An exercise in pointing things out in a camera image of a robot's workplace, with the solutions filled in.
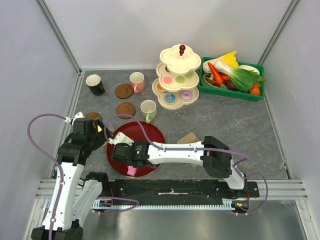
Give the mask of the green sandwich cookie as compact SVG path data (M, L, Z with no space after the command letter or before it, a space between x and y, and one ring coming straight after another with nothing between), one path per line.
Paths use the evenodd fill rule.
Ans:
M185 82L185 78L183 76L177 76L175 80L179 84L183 84Z
M186 78L192 78L193 75L194 75L194 73L193 73L192 71L190 71L189 73L187 73L187 74L185 75L185 77L186 77Z

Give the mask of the blue white orange donut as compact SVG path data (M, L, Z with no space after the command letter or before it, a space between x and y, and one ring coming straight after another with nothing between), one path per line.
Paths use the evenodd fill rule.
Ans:
M173 105L176 102L176 96L173 93L167 93L164 96L164 101L167 105Z

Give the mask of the pink sandwich cookie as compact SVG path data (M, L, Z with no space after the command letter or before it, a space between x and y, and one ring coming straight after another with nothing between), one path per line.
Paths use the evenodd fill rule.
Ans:
M173 79L171 77L165 77L163 79L163 82L166 84L166 85L169 85L173 82Z

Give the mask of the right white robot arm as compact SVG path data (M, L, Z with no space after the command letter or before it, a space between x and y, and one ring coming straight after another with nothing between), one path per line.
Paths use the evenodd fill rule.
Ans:
M155 141L134 141L122 132L108 143L114 146L111 159L136 169L164 163L201 166L207 175L226 181L235 197L247 191L245 175L233 161L237 153L212 136L186 144L166 144Z

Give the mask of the orange glazed donut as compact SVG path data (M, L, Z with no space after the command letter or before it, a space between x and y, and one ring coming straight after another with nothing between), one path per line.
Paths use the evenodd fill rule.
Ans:
M160 93L165 93L166 92L166 90L163 89L160 84L157 84L156 88Z

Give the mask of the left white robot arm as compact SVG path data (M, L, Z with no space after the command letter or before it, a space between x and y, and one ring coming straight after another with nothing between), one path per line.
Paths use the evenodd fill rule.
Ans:
M72 132L58 148L57 158L52 158L57 167L56 182L48 212L41 226L32 230L33 240L82 239L83 225L94 201L110 192L107 173L92 171L76 196L87 159L106 142L104 123L99 118L86 118L82 112L63 120L72 125Z

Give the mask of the purple sprinkled donut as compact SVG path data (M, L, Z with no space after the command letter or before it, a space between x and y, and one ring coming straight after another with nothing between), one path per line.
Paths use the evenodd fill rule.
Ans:
M184 102L189 102L193 98L193 93L190 90L183 90L183 91L180 92L180 98Z

